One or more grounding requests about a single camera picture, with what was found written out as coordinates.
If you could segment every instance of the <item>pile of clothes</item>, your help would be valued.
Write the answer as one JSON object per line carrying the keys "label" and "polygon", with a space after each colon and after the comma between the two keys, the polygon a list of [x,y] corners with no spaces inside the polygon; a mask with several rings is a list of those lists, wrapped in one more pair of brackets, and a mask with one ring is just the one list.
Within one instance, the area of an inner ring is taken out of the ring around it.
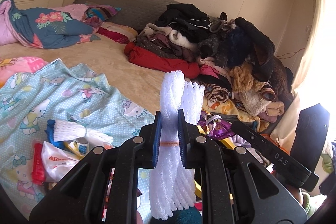
{"label": "pile of clothes", "polygon": [[274,56],[273,42],[244,18],[214,18],[192,4],[169,4],[125,47],[131,63],[181,70],[205,86],[203,109],[258,132],[292,101],[293,74]]}

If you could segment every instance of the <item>headboard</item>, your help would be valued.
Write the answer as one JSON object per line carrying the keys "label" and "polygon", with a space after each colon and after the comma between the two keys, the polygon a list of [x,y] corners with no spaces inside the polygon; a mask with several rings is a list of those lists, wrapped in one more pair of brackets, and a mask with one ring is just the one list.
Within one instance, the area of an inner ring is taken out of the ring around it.
{"label": "headboard", "polygon": [[154,23],[167,9],[167,4],[178,3],[174,0],[75,0],[74,4],[91,2],[119,7],[122,10],[109,21],[130,26],[136,30],[143,29],[147,23]]}

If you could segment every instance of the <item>hello kitty blanket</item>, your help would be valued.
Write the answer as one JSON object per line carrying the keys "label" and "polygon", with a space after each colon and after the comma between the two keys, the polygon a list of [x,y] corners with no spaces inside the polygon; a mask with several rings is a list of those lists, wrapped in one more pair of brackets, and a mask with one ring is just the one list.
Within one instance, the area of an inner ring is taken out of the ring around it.
{"label": "hello kitty blanket", "polygon": [[[36,73],[17,73],[0,89],[0,183],[26,217],[45,195],[32,183],[33,147],[47,140],[48,119],[78,122],[113,136],[113,146],[138,135],[154,116],[125,98],[97,75],[79,64],[67,68],[60,59]],[[150,220],[149,170],[139,170],[138,211]]]}

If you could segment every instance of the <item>curtain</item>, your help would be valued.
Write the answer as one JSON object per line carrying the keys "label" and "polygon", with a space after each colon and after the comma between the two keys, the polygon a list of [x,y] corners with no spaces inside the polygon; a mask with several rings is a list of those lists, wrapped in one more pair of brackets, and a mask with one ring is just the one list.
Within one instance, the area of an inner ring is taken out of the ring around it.
{"label": "curtain", "polygon": [[316,0],[312,29],[293,84],[294,100],[270,137],[290,151],[300,111],[320,103],[330,116],[328,138],[336,132],[336,0]]}

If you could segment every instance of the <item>blue floral blanket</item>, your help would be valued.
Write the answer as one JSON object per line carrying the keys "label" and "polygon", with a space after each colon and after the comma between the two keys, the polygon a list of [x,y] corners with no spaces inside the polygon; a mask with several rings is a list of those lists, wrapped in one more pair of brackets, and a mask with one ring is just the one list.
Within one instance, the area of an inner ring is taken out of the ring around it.
{"label": "blue floral blanket", "polygon": [[[60,59],[36,73],[19,73],[0,89],[0,183],[28,218],[45,195],[32,183],[33,147],[47,141],[49,119],[77,122],[113,136],[113,146],[139,134],[154,116],[110,86],[88,66],[67,68]],[[145,223],[151,212],[149,170],[140,169],[138,211]]]}
{"label": "blue floral blanket", "polygon": [[48,8],[19,10],[13,0],[3,0],[7,28],[24,46],[63,48],[100,40],[93,27],[73,19],[69,13]]}

